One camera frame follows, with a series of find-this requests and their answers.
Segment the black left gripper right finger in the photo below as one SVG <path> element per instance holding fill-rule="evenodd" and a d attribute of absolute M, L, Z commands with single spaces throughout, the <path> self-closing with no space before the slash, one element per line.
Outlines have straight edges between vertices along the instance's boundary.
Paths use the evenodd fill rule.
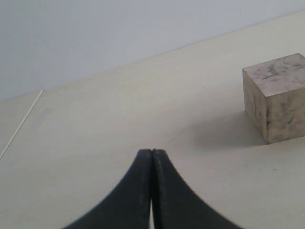
<path fill-rule="evenodd" d="M 165 150 L 152 151 L 152 213 L 156 229 L 237 229 L 186 184 Z"/>

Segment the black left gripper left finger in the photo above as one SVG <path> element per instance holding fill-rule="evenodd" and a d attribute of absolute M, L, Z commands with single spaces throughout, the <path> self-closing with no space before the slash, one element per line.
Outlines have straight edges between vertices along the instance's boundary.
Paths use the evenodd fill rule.
<path fill-rule="evenodd" d="M 152 151 L 138 151 L 117 186 L 67 229 L 148 229 Z"/>

